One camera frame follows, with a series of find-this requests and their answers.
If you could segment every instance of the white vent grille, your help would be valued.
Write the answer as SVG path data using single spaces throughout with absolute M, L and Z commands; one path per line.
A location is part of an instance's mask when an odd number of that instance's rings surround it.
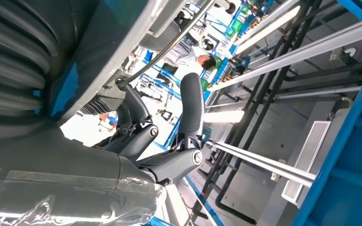
M 306 172 L 310 171 L 330 124 L 330 121 L 315 121 L 313 123 L 312 129 L 310 130 L 302 150 L 300 151 L 299 157 L 297 158 L 295 168 Z M 288 180 L 281 196 L 285 200 L 296 205 L 296 201 L 302 191 L 302 188 L 302 184 Z

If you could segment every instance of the white shirt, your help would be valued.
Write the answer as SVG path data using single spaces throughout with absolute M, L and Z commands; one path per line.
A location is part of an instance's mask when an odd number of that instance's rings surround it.
M 192 46 L 181 40 L 166 54 L 164 61 L 172 66 L 179 67 L 196 62 L 197 57 Z

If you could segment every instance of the black cable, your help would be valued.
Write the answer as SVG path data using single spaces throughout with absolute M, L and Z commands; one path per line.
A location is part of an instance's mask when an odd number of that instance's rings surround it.
M 268 43 L 267 43 L 266 37 L 264 38 L 264 41 L 266 42 L 266 54 L 268 55 L 268 54 L 269 54 L 269 53 L 268 53 Z

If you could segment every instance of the bolt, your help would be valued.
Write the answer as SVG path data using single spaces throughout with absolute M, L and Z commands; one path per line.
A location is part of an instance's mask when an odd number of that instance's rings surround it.
M 202 153 L 200 151 L 193 153 L 193 162 L 196 165 L 199 165 L 202 162 Z
M 159 130 L 157 129 L 157 127 L 152 127 L 149 131 L 149 134 L 151 137 L 156 137 L 158 133 L 159 133 Z

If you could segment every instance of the ceiling light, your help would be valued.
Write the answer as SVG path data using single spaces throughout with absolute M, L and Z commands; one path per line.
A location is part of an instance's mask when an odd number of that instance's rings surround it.
M 267 35 L 269 35 L 271 32 L 275 31 L 277 28 L 284 25 L 286 22 L 291 20 L 296 16 L 300 9 L 300 6 L 295 7 L 293 10 L 289 11 L 285 15 L 283 15 L 278 20 L 274 21 L 274 23 L 271 23 L 268 27 L 264 28 L 261 32 L 259 32 L 257 35 L 253 36 L 252 38 L 248 39 L 244 43 L 242 43 L 236 51 L 236 54 L 240 54 L 245 49 L 251 47 L 253 44 L 257 43 Z
M 243 111 L 225 111 L 225 112 L 213 112 L 205 113 L 203 116 L 204 122 L 230 122 L 236 123 L 241 121 Z

